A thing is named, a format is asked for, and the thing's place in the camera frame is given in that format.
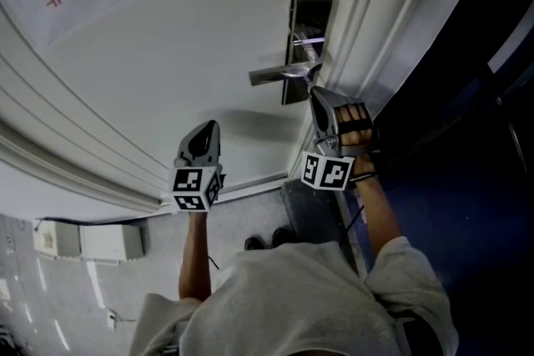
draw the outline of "shoe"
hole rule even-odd
[[[256,249],[265,249],[265,245],[258,238],[248,238],[244,241],[245,251],[255,251]]]
[[[284,243],[298,243],[299,239],[293,231],[287,228],[277,228],[273,233],[273,248],[278,248]]]

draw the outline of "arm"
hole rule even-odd
[[[336,111],[338,122],[365,118],[358,106]],[[341,144],[358,145],[369,141],[371,130],[340,136]],[[369,155],[355,158],[354,175],[373,173]],[[378,179],[371,177],[357,183],[365,206],[367,230],[376,256],[375,266],[365,280],[369,290],[395,319],[395,330],[402,353],[453,355],[458,348],[458,334],[451,318],[451,306],[443,287],[425,255],[402,237],[387,197]]]
[[[365,206],[370,244],[376,256],[386,243],[402,236],[401,228],[377,177],[360,181],[357,186]]]
[[[184,259],[178,285],[180,299],[196,298],[204,301],[211,295],[206,235],[207,217],[207,213],[190,213],[189,215],[189,231],[185,241]]]
[[[350,122],[367,118],[365,110],[359,106],[350,105],[342,107],[335,112],[338,122]],[[372,136],[370,129],[353,131],[341,135],[341,144],[344,146],[367,143]],[[371,162],[368,154],[355,158],[352,172],[354,175],[373,173],[375,165]],[[367,178],[357,183],[360,196],[365,206],[367,218],[367,230],[375,256],[382,247],[394,238],[402,236],[401,228],[395,219],[393,209],[385,196],[384,190],[378,178]]]

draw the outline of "white marker cube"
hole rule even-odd
[[[179,211],[208,212],[222,187],[217,167],[173,168],[170,193]]]
[[[329,158],[302,153],[300,181],[317,190],[345,190],[354,158]]]

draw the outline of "cable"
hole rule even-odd
[[[41,225],[41,223],[44,221],[44,218],[40,219],[39,222],[37,223],[37,225],[33,228],[33,231],[34,232],[37,232],[39,230],[39,226]]]
[[[115,322],[137,322],[137,319],[123,319],[118,314],[116,316],[109,316],[111,319],[113,319]]]
[[[217,263],[214,261],[214,259],[211,258],[209,255],[208,255],[208,258],[209,258],[209,261],[211,261],[211,262],[214,264],[215,268],[217,268],[217,270],[220,270],[219,266],[218,266]]]
[[[6,243],[8,244],[8,247],[14,252],[16,248],[15,246],[15,242],[12,238],[12,234],[9,233],[9,230],[8,230],[8,226],[6,225],[6,216],[4,214],[0,214],[0,216],[2,217],[2,222],[3,222],[3,236],[4,238],[6,239]]]
[[[366,180],[368,178],[373,178],[373,177],[378,177],[378,173],[376,173],[376,172],[373,172],[373,173],[361,173],[359,175],[356,175],[353,178],[350,178],[349,182],[350,183],[359,183],[360,181],[364,181],[364,180]]]
[[[352,221],[350,222],[350,224],[347,226],[347,228],[345,229],[345,231],[343,232],[343,236],[341,236],[341,239],[340,239],[340,248],[343,246],[343,243],[345,242],[345,239],[347,237],[347,235],[349,234],[349,230],[350,228],[352,227],[352,225],[355,223],[356,219],[358,219],[358,217],[360,216],[361,214],[361,210],[364,208],[364,205],[361,205],[360,206],[360,209],[358,209],[358,212],[356,213],[356,215],[354,216],[354,218],[352,218]]]

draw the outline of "door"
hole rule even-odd
[[[215,119],[227,188],[287,175],[307,103],[248,71],[284,63],[290,0],[128,0],[44,49],[3,6],[1,119],[48,151],[164,198],[181,138]]]

